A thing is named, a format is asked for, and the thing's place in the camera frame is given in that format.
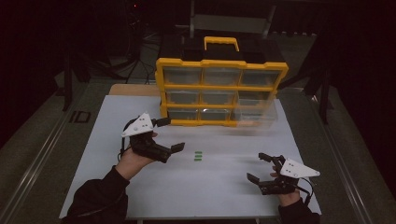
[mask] white table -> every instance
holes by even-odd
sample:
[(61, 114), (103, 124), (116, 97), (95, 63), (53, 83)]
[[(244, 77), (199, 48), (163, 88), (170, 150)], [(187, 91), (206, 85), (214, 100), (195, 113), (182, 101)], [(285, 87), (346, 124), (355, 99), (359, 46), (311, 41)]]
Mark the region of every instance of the white table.
[[(272, 180), (272, 163), (260, 161), (259, 152), (284, 155), (302, 162), (281, 103), (276, 100), (278, 121), (269, 129), (220, 126), (156, 128), (155, 141), (165, 147), (185, 142), (183, 151), (167, 163), (154, 162), (133, 178), (129, 195), (129, 219), (258, 218), (278, 216), (274, 195), (262, 196), (247, 180), (251, 173)], [(66, 215), (76, 190), (88, 179), (103, 178), (117, 163), (124, 125), (143, 112), (160, 118), (158, 96), (108, 95), (64, 202)], [(202, 160), (195, 161), (196, 151)], [(310, 190), (308, 184), (300, 186)], [(317, 199), (309, 207), (320, 213)]]

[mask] black clothing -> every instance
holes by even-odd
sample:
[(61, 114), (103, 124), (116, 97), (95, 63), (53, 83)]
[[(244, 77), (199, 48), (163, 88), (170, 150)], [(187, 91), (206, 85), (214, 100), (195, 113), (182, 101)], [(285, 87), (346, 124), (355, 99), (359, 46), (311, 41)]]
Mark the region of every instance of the black clothing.
[(319, 224), (320, 216), (305, 206), (303, 199), (289, 206), (278, 207), (282, 224)]
[[(129, 185), (113, 167), (103, 178), (88, 180), (75, 193), (74, 201), (64, 217), (73, 224), (122, 223), (128, 208), (125, 188)], [(320, 217), (304, 205), (303, 199), (292, 205), (278, 208), (283, 224), (317, 224)]]
[(113, 167), (103, 178), (88, 180), (75, 193), (66, 223), (122, 223), (128, 208), (125, 180)]

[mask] hand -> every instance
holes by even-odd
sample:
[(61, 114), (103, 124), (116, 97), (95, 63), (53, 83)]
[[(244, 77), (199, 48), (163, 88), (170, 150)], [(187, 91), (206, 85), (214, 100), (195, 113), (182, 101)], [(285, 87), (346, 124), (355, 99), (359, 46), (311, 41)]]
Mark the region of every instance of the hand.
[(154, 160), (137, 155), (132, 151), (131, 146), (128, 146), (128, 149), (125, 150), (119, 163), (116, 165), (116, 170), (126, 180), (130, 180), (132, 177), (137, 175), (137, 173), (139, 173), (143, 167), (149, 165), (152, 162), (154, 162)]
[[(277, 173), (271, 173), (271, 177), (278, 177)], [(286, 207), (289, 205), (292, 205), (294, 203), (297, 203), (300, 200), (300, 191), (295, 190), (292, 193), (288, 194), (277, 194), (277, 198), (279, 199), (280, 206)]]

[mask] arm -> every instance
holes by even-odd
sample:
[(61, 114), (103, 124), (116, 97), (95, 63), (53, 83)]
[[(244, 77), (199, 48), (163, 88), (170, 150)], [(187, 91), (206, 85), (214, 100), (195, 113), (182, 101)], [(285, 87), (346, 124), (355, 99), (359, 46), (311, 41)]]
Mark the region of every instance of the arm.
[[(270, 175), (272, 177), (277, 177), (277, 173), (271, 173)], [(280, 203), (278, 211), (282, 224), (320, 223), (319, 214), (312, 213), (311, 210), (303, 203), (299, 190), (295, 190), (293, 193), (288, 194), (278, 194), (277, 198)]]
[(103, 179), (88, 180), (75, 193), (66, 223), (122, 223), (128, 208), (125, 188), (153, 160), (128, 149)]

